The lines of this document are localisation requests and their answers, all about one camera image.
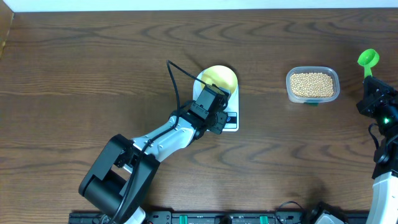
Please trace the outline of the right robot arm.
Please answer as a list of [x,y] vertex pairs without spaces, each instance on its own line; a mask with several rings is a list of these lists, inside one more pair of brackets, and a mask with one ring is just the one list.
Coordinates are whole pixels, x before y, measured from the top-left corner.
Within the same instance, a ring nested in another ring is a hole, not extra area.
[[368,131],[377,126],[384,137],[378,141],[371,135],[376,147],[373,157],[376,165],[372,175],[373,200],[366,223],[397,223],[397,90],[374,77],[366,77],[363,87],[363,99],[356,107],[361,115],[376,121],[369,125]]

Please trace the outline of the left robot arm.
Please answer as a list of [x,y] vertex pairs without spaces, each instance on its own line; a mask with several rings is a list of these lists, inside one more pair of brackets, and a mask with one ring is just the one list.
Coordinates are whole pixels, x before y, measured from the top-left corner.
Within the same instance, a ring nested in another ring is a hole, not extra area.
[[141,206],[160,163],[205,131],[221,134],[227,120],[224,111],[202,120],[192,111],[175,110],[163,126],[144,136],[128,139],[117,134],[107,142],[78,192],[110,223],[127,223]]

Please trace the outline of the green plastic measuring scoop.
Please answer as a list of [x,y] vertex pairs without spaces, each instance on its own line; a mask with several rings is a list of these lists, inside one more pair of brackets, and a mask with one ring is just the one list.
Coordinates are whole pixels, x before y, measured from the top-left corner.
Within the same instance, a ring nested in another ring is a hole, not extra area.
[[364,78],[371,77],[372,68],[379,62],[379,54],[374,49],[365,50],[358,58],[358,64],[364,69]]

